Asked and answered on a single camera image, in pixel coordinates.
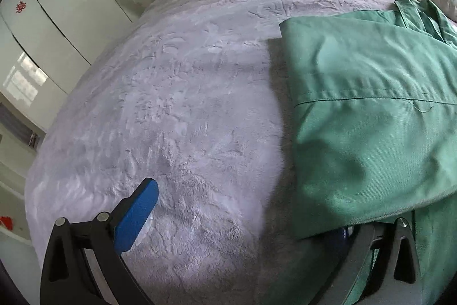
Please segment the white wardrobe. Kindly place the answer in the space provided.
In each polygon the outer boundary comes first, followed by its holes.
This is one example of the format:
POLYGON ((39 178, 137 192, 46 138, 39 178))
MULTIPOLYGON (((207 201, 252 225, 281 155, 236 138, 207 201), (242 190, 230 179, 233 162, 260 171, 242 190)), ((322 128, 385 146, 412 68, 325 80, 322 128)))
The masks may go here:
POLYGON ((135 19, 119 0, 1 0, 1 93, 47 131, 81 77, 135 19))

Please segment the green garment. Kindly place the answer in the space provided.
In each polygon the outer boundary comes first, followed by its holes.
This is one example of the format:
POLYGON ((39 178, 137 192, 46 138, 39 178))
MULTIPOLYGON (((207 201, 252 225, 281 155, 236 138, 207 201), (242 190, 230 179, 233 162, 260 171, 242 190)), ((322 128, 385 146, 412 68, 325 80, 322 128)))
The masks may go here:
POLYGON ((267 304, 310 304, 347 231, 408 220, 424 304, 456 302, 456 30, 431 0, 281 23, 294 238, 267 304))

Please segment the lavender plush bed blanket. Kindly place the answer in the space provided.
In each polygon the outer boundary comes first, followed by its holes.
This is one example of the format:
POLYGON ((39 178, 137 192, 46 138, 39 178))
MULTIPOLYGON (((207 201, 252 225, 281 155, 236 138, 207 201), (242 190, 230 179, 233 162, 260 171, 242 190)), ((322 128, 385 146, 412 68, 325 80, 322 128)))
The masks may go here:
POLYGON ((122 259, 152 304, 267 304, 304 248, 281 23, 395 0, 156 0, 61 108, 25 185, 42 270, 58 218, 159 198, 122 259))

